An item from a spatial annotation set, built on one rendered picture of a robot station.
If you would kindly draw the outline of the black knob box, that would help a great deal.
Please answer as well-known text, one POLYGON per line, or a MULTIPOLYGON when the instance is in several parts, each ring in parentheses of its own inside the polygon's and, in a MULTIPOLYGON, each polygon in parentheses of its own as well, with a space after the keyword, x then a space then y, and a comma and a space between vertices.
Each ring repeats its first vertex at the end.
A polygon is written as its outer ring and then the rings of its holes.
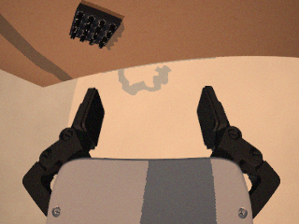
POLYGON ((95 43, 101 49, 120 25, 120 18, 79 3, 69 34, 71 39, 78 37, 80 42, 84 42, 85 39, 90 41, 89 45, 95 43))

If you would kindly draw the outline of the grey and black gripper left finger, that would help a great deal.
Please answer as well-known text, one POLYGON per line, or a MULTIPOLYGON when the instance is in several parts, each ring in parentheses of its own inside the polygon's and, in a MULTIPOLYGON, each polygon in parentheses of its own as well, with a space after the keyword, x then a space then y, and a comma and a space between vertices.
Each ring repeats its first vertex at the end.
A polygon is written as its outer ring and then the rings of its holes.
POLYGON ((73 159, 91 158, 89 152, 98 144, 105 116, 98 89, 89 88, 79 106, 71 128, 60 132, 59 140, 40 154, 39 162, 22 179, 25 189, 45 216, 50 202, 50 182, 62 165, 73 159))

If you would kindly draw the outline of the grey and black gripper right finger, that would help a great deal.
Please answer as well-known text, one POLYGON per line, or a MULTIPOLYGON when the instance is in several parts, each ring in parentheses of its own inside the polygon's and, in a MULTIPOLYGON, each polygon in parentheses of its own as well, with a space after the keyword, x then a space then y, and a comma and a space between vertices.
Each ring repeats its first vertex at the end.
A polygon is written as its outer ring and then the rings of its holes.
POLYGON ((212 86, 202 89, 196 112, 204 145, 213 151, 210 157, 234 161, 248 175, 252 185, 249 191, 252 218, 255 218, 277 190, 278 174, 263 160, 262 152, 243 139, 237 127, 230 126, 212 86))

